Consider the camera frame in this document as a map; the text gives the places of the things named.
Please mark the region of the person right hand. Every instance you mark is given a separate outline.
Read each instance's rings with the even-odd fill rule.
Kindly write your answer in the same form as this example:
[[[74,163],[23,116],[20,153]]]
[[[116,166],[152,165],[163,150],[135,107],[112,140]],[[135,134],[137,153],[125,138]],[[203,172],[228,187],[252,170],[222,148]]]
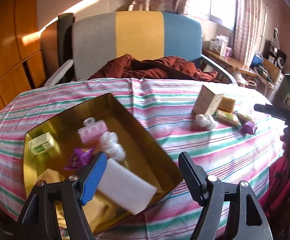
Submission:
[[[282,149],[285,151],[288,148],[288,143],[285,138],[285,135],[280,136],[280,141],[283,142]]]

